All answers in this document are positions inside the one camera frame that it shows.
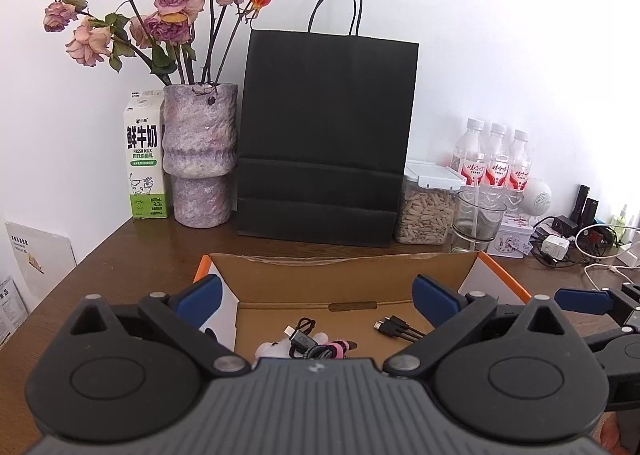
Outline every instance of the bag handle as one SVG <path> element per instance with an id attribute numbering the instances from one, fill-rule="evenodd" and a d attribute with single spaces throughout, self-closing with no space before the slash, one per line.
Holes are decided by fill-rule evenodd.
<path id="1" fill-rule="evenodd" d="M 313 13 L 311 13 L 311 18 L 309 18 L 309 25 L 306 28 L 306 32 L 311 32 L 311 26 L 314 22 L 314 17 L 316 16 L 316 11 L 320 7 L 324 0 L 318 0 L 318 3 L 314 7 Z M 358 22 L 356 23 L 356 36 L 360 32 L 360 19 L 362 18 L 362 0 L 360 0 L 360 7 L 356 7 L 356 0 L 353 0 L 353 18 L 351 19 L 351 27 L 349 28 L 349 35 L 351 35 L 351 31 L 353 31 L 353 24 L 356 20 L 356 11 L 358 12 Z"/>

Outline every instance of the glass cup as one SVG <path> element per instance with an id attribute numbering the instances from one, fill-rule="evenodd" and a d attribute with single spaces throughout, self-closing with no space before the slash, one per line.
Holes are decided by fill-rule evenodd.
<path id="1" fill-rule="evenodd" d="M 453 213 L 451 253 L 485 251 L 495 239 L 507 206 L 475 188 L 456 194 Z"/>

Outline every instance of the wooden table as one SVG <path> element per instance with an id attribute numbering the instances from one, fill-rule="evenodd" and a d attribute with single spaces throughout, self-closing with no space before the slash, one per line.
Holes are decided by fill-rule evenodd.
<path id="1" fill-rule="evenodd" d="M 394 243 L 378 249 L 240 237 L 233 220 L 214 229 L 186 228 L 173 218 L 130 220 L 47 296 L 0 351 L 0 454 L 20 454 L 39 438 L 24 400 L 24 382 L 52 336 L 85 294 L 98 293 L 113 303 L 134 303 L 151 291 L 172 294 L 191 283 L 202 255 L 213 252 L 267 257 L 361 257 L 441 250 L 429 245 Z M 558 287 L 591 288 L 580 267 L 548 269 L 530 257 L 496 260 L 531 294 L 553 294 Z M 620 286 L 621 276 L 605 269 L 594 272 L 592 276 L 601 287 Z M 614 325 L 608 317 L 575 314 L 570 318 L 582 335 Z"/>

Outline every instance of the purple and gray vase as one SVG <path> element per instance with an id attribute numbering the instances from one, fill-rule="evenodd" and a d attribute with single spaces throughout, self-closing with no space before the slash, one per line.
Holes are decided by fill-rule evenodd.
<path id="1" fill-rule="evenodd" d="M 224 177 L 238 162 L 238 85 L 164 88 L 165 172 L 172 176 L 175 219 L 190 228 L 225 223 L 231 201 Z"/>

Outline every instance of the human hand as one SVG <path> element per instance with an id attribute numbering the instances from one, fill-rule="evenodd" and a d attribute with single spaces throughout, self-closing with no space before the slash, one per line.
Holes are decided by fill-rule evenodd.
<path id="1" fill-rule="evenodd" d="M 618 428 L 618 417 L 612 413 L 602 425 L 600 432 L 600 444 L 611 455 L 630 455 L 630 453 L 620 446 L 620 430 Z"/>

